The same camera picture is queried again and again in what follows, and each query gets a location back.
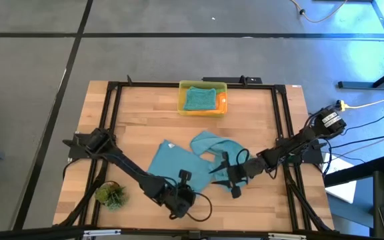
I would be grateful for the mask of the black crossbar with silver brackets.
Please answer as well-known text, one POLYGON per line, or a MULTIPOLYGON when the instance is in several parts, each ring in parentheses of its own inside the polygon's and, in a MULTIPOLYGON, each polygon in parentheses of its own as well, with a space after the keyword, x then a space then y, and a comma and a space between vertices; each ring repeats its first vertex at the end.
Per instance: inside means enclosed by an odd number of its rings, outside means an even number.
POLYGON ((384 240, 380 237, 346 235, 336 231, 296 230, 282 231, 208 231, 208 230, 162 230, 131 228, 98 228, 91 225, 70 227, 46 227, 0 231, 0 240, 64 240, 79 237, 112 235, 150 235, 206 239, 211 237, 258 238, 264 240, 384 240))

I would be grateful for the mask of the yellow translucent plastic bin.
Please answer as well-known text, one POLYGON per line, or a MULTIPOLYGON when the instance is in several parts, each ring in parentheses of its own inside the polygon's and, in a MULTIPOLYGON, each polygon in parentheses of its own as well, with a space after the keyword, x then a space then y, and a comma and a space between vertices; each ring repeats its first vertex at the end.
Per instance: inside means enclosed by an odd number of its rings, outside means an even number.
MULTIPOLYGON (((186 90, 190 87, 196 87, 200 89, 218 89, 224 88, 227 93, 227 84, 221 82, 204 82, 204 81, 180 81, 179 83, 179 96, 177 103, 177 111, 180 115, 186 115, 186 111, 183 109, 186 98, 186 90)), ((206 117, 221 117, 223 115, 205 115, 206 117)))

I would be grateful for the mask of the teal microfiber towel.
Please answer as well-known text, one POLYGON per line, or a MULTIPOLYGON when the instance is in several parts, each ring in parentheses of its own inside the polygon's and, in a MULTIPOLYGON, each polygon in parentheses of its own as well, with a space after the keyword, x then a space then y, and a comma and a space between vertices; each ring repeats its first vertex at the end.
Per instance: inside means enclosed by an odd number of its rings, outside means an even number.
POLYGON ((216 95, 215 89, 190 87, 186 90, 183 109, 187 111, 216 110, 216 95))

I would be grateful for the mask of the light blue microfiber towel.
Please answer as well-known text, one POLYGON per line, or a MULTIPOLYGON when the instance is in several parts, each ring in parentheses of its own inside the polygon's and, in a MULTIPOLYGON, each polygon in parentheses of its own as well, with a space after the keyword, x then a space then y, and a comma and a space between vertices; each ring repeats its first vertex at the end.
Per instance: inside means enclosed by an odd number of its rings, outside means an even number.
POLYGON ((229 154, 229 162, 244 162, 251 158, 248 149, 237 142, 219 137, 209 131, 203 131, 195 136, 190 144, 190 150, 165 140, 159 148, 147 170, 156 176, 169 177, 179 182, 179 171, 184 169, 192 173, 189 185, 196 192, 201 192, 210 184, 210 181, 226 180, 224 174, 210 173, 220 165, 221 154, 229 154))

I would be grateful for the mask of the black desk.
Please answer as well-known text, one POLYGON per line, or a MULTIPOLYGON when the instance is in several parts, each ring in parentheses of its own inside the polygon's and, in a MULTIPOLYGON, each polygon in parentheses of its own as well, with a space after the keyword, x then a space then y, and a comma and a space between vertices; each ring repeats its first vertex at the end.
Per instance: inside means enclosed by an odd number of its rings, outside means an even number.
POLYGON ((369 212, 335 199, 330 200, 330 209, 332 214, 338 217, 370 228, 370 236, 384 238, 384 217, 381 213, 384 208, 384 157, 330 173, 325 176, 324 184, 326 187, 335 187, 366 178, 373 179, 372 190, 364 194, 373 200, 373 206, 369 212))

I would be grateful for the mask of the small green potted plant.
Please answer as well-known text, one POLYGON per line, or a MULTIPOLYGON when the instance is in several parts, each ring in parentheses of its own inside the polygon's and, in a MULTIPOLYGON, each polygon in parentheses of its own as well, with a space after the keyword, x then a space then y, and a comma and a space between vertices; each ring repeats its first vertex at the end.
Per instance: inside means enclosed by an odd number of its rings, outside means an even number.
POLYGON ((129 196, 124 186, 115 181, 106 181, 95 191, 95 199, 108 210, 116 211, 128 202, 129 196))

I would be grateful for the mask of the white paper sheet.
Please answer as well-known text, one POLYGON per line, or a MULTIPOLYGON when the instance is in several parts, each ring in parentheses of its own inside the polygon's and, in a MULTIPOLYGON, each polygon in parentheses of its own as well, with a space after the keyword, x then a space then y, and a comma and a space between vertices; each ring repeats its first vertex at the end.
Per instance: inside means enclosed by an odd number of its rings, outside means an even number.
MULTIPOLYGON (((342 160, 342 159, 334 159, 327 172, 327 176, 330 173, 334 173, 340 170, 344 170, 352 167, 353 165, 342 160)), ((325 190, 328 194, 337 197, 347 203, 352 204, 355 197, 355 189, 356 189, 356 181, 350 181, 347 183, 343 183, 340 185, 334 185, 332 187, 326 187, 325 190)))

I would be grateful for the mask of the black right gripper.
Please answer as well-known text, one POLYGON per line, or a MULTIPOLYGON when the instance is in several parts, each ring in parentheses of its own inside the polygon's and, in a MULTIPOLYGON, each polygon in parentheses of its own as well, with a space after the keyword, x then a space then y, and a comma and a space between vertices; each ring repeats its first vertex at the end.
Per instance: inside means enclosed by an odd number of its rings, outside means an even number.
POLYGON ((234 199, 241 196, 241 188, 234 182, 240 182, 244 178, 254 178, 254 176, 261 174, 265 170, 265 160, 263 158, 252 158, 242 164, 230 166, 228 152, 222 152, 221 157, 220 165, 211 170, 210 173, 224 174, 227 170, 229 180, 214 181, 212 184, 227 187, 234 199))

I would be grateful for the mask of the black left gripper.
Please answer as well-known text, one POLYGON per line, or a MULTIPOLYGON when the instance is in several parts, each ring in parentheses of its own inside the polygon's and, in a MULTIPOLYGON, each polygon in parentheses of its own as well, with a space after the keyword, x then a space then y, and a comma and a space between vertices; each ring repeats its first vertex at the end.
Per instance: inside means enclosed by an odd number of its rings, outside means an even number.
MULTIPOLYGON (((191 180, 192 173, 181 169, 179 171, 179 178, 181 183, 186 183, 191 180)), ((177 219, 177 217, 184 217, 188 210, 195 203, 195 193, 192 188, 186 184, 178 186, 166 186, 159 199, 162 205, 170 210, 170 220, 177 219)))

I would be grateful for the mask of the black rectangular bar device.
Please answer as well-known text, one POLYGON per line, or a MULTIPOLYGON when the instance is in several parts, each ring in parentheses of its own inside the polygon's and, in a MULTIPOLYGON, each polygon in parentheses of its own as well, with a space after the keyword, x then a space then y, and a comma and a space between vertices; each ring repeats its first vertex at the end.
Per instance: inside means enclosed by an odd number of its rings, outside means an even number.
POLYGON ((223 83, 240 83, 244 84, 262 84, 260 77, 245 77, 244 75, 240 77, 203 77, 202 81, 208 82, 223 82, 223 83))

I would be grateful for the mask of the orange microfiber towel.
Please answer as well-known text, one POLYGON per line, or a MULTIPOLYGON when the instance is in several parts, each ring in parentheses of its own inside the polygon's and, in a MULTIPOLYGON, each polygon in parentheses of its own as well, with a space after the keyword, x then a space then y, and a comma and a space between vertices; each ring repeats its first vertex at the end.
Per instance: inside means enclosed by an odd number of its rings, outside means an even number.
POLYGON ((216 94, 216 109, 215 110, 191 110, 186 111, 186 115, 224 115, 227 112, 227 93, 222 92, 216 94))

